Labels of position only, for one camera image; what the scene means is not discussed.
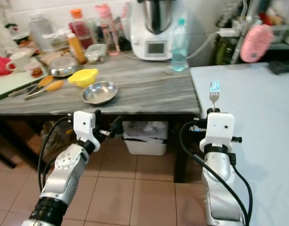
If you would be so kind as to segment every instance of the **food processor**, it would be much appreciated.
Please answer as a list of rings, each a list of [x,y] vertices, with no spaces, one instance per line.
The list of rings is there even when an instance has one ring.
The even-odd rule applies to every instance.
[[[186,18],[185,0],[135,0],[130,18],[131,45],[143,60],[172,58],[172,35],[180,17]]]

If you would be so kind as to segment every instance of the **countertop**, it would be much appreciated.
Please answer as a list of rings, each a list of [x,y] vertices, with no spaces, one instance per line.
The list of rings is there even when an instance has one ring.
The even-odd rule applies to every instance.
[[[237,169],[253,192],[252,226],[289,226],[289,73],[274,75],[266,63],[191,68],[202,116],[211,107],[211,80],[220,82],[215,106],[235,117]],[[248,206],[236,178],[235,191]]]
[[[0,100],[0,116],[45,115],[77,110],[103,114],[200,114],[199,102],[189,70],[174,73],[169,62],[152,62],[112,56],[109,61],[84,68],[98,68],[96,81],[110,81],[118,95],[106,105],[93,106],[82,101],[82,88],[69,84],[43,96],[24,101],[24,95]]]

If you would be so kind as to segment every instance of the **black cable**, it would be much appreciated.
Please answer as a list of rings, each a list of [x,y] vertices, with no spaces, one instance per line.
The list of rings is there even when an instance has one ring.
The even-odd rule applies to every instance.
[[[200,158],[198,157],[196,154],[192,154],[191,152],[189,152],[186,148],[186,146],[184,145],[183,143],[183,140],[182,140],[182,132],[184,131],[184,129],[186,128],[186,126],[189,126],[189,125],[193,125],[194,122],[193,121],[189,121],[187,123],[185,123],[182,127],[181,127],[181,130],[180,130],[180,133],[179,133],[179,141],[180,141],[180,144],[181,144],[181,147],[182,149],[192,158],[194,159],[197,163],[199,163],[202,167],[204,167],[205,169],[207,169],[215,178],[218,179],[218,181],[220,181],[223,186],[231,193],[231,195],[235,198],[235,200],[237,201],[237,203],[239,204],[240,208],[242,209],[242,212],[244,214],[244,218],[245,218],[245,226],[249,226],[249,217],[248,217],[248,214],[247,214],[247,211],[246,211],[246,208],[244,206],[244,204],[242,203],[242,201],[240,200],[240,198],[238,197],[238,195],[229,187],[229,185],[216,173],[214,172],[209,166],[207,166],[205,164],[205,162]]]
[[[61,121],[67,121],[67,120],[68,120],[67,117],[59,119],[59,120],[53,125],[53,127],[52,127],[51,130],[49,131],[46,139],[44,140],[44,143],[42,144],[41,152],[40,152],[40,157],[39,157],[39,165],[38,165],[38,167],[37,167],[37,177],[38,177],[40,192],[42,191],[42,186],[41,186],[41,161],[42,161],[42,156],[43,156],[43,154],[44,154],[45,146],[46,146],[47,141],[49,140],[49,138],[50,138],[53,130],[55,129],[55,127],[56,127]]]
[[[45,184],[46,184],[46,175],[47,175],[48,171],[50,170],[51,164],[52,164],[55,160],[56,160],[56,157],[53,158],[53,159],[51,159],[51,160],[47,163],[47,165],[46,165],[46,167],[45,167],[45,169],[44,169],[44,173],[43,173],[43,176],[42,176],[42,187],[43,187],[43,188],[45,187]]]
[[[249,207],[248,207],[248,218],[249,221],[251,220],[251,215],[252,215],[252,206],[253,206],[253,195],[252,195],[252,190],[251,187],[248,183],[248,181],[238,172],[237,168],[235,167],[235,165],[232,165],[235,173],[239,176],[239,178],[244,182],[244,184],[246,185],[246,188],[248,190],[248,195],[249,195]]]

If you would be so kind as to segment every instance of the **green cutting board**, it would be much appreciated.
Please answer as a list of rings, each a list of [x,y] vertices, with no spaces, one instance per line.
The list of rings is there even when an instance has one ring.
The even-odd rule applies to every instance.
[[[32,57],[31,62],[37,62],[35,57]],[[44,67],[41,68],[43,75],[39,78],[32,77],[28,72],[13,72],[8,75],[0,76],[0,100],[8,97],[14,91],[20,90],[32,84],[38,83],[48,73]]]

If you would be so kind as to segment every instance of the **small yellow bowl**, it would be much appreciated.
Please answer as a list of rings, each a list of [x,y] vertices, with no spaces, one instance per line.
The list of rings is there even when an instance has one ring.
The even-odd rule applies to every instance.
[[[95,82],[98,69],[82,69],[68,78],[68,82],[86,88]]]

